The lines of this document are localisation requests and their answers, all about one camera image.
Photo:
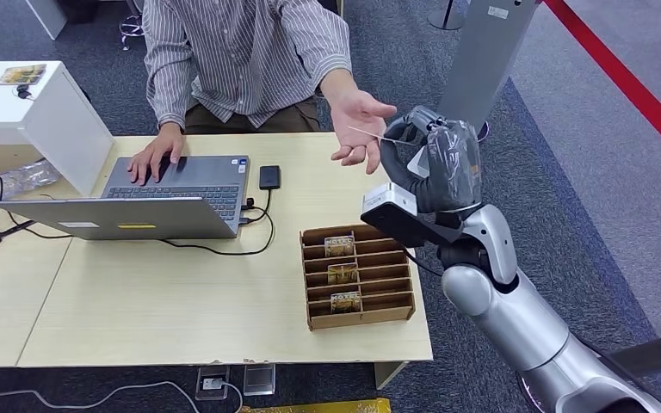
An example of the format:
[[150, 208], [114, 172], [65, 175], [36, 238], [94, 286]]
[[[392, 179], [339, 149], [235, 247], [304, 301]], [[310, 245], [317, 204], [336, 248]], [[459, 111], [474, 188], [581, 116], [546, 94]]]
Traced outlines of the person's left hand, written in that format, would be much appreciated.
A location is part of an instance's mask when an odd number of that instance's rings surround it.
[[339, 144], [331, 159], [342, 166], [364, 163], [366, 174], [373, 174], [380, 166], [379, 137], [386, 131], [386, 119], [394, 116], [397, 108], [360, 89], [325, 97]]

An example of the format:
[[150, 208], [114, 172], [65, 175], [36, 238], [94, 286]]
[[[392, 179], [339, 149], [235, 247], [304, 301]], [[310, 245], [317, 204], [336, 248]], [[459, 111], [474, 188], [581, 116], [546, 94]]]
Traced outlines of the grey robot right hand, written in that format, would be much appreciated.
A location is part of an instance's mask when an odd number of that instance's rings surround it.
[[[428, 175], [408, 170], [397, 152], [403, 136], [424, 134]], [[424, 106], [414, 107], [387, 127], [380, 143], [380, 161], [392, 182], [417, 198], [420, 213], [457, 212], [482, 201], [482, 169], [478, 135], [463, 120], [449, 120]]]

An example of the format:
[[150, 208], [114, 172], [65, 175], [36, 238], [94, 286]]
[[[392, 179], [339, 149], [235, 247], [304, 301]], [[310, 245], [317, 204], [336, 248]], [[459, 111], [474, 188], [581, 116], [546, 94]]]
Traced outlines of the person's right hand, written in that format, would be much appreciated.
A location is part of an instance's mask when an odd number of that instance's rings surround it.
[[160, 182], [162, 159], [167, 155], [170, 163], [178, 163], [184, 143], [181, 127], [174, 122], [164, 123], [157, 137], [129, 162], [127, 172], [131, 183], [145, 185], [149, 179]]

